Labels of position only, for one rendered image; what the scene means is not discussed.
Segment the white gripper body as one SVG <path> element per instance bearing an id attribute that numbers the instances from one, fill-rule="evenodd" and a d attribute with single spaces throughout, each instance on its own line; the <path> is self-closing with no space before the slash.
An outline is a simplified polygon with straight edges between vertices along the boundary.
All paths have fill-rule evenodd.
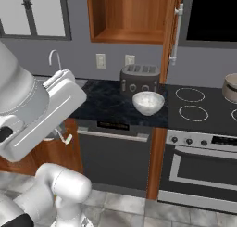
<path id="1" fill-rule="evenodd" d="M 0 114 L 0 156 L 21 161 L 87 98 L 68 69 L 43 84 L 37 80 L 32 93 L 17 112 Z"/>

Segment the wooden base cabinet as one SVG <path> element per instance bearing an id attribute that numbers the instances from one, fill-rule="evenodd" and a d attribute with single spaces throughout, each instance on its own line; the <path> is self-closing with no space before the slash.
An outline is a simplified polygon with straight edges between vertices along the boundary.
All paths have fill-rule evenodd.
<path id="1" fill-rule="evenodd" d="M 77 134 L 77 121 L 66 119 L 64 121 L 66 131 L 63 134 L 67 138 L 72 135 L 72 140 L 65 145 L 60 140 L 39 143 L 28 156 L 20 162 L 11 163 L 0 157 L 0 171 L 8 171 L 34 176 L 37 169 L 44 163 L 55 163 L 76 172 L 83 173 L 81 161 L 80 143 Z"/>

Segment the wooden cabinet door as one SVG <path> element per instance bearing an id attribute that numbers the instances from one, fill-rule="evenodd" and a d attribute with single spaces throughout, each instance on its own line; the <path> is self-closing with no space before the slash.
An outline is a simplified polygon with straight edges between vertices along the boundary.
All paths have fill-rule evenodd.
<path id="1" fill-rule="evenodd" d="M 179 8 L 182 0 L 168 0 L 167 13 L 165 17 L 165 30 L 163 38 L 163 52 L 161 57 L 161 67 L 159 82 L 165 83 L 168 75 L 169 56 L 175 42 L 178 15 L 175 10 Z"/>

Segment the grey pot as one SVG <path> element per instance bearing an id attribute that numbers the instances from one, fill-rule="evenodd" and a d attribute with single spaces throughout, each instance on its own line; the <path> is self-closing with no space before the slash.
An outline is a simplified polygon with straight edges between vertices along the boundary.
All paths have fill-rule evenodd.
<path id="1" fill-rule="evenodd" d="M 237 104 L 237 73 L 228 74 L 225 77 L 222 94 L 228 101 Z"/>

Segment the curved silver tap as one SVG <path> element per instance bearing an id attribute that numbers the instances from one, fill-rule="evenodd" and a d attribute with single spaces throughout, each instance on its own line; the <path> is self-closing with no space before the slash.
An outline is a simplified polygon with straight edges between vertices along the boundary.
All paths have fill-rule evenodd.
<path id="1" fill-rule="evenodd" d="M 57 62 L 58 62 L 58 67 L 59 67 L 60 70 L 62 70 L 60 55 L 59 55 L 59 53 L 57 52 L 57 50 L 55 50 L 55 49 L 53 49 L 53 50 L 49 53 L 49 57 L 48 57 L 49 66 L 52 66 L 53 54 L 56 54 Z"/>

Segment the dark grey dishwasher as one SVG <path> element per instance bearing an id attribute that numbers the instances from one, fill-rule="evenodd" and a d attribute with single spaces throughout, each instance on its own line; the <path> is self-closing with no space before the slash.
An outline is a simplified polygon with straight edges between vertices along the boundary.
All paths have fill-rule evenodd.
<path id="1" fill-rule="evenodd" d="M 150 127 L 108 121 L 78 120 L 78 130 L 136 136 L 146 143 L 79 134 L 83 174 L 93 183 L 145 191 L 150 158 Z"/>

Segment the dark grey toaster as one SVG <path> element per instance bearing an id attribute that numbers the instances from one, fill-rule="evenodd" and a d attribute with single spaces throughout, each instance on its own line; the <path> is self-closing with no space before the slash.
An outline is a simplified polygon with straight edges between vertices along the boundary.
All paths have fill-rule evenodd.
<path id="1" fill-rule="evenodd" d="M 155 65 L 130 64 L 120 71 L 120 92 L 133 97 L 139 92 L 156 92 L 160 69 Z"/>

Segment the white bowl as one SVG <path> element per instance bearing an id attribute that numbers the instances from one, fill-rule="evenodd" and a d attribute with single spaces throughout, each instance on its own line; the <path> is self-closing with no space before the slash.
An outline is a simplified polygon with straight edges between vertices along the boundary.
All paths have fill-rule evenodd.
<path id="1" fill-rule="evenodd" d="M 132 97 L 132 103 L 141 114 L 152 116 L 164 106 L 165 98 L 155 92 L 140 92 Z"/>

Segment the grey framed window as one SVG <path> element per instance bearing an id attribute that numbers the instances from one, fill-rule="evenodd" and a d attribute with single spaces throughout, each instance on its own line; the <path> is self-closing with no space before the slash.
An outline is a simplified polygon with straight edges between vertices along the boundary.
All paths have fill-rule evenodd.
<path id="1" fill-rule="evenodd" d="M 67 0 L 0 0 L 0 37 L 70 41 Z"/>

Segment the wooden side panel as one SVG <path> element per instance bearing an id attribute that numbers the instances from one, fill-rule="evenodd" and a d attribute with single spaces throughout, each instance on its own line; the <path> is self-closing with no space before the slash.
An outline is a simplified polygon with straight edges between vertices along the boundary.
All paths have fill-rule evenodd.
<path id="1" fill-rule="evenodd" d="M 167 136 L 166 128 L 154 128 L 150 148 L 149 171 L 146 186 L 146 198 L 156 200 L 162 169 L 163 153 Z"/>

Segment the black hob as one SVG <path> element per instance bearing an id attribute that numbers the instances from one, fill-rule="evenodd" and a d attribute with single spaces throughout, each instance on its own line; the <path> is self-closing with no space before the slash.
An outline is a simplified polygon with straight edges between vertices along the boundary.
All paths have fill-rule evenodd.
<path id="1" fill-rule="evenodd" d="M 237 136 L 237 104 L 218 88 L 167 85 L 172 130 Z"/>

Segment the silver oven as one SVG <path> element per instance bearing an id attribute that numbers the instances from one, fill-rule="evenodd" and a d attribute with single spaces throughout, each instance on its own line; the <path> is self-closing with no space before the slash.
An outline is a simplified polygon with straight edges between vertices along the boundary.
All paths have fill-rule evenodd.
<path id="1" fill-rule="evenodd" d="M 237 137 L 169 130 L 158 200 L 237 214 Z"/>

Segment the black microwave oven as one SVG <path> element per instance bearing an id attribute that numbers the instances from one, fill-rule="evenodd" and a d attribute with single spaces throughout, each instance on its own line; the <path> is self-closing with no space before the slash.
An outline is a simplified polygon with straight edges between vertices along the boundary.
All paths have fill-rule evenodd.
<path id="1" fill-rule="evenodd" d="M 182 0 L 179 46 L 237 49 L 237 0 Z"/>

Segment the open wooden wall cabinet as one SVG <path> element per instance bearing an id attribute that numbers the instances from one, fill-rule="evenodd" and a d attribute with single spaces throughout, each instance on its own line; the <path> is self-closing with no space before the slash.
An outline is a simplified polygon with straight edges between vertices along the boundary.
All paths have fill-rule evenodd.
<path id="1" fill-rule="evenodd" d="M 93 43 L 160 44 L 172 34 L 181 0 L 87 0 Z"/>

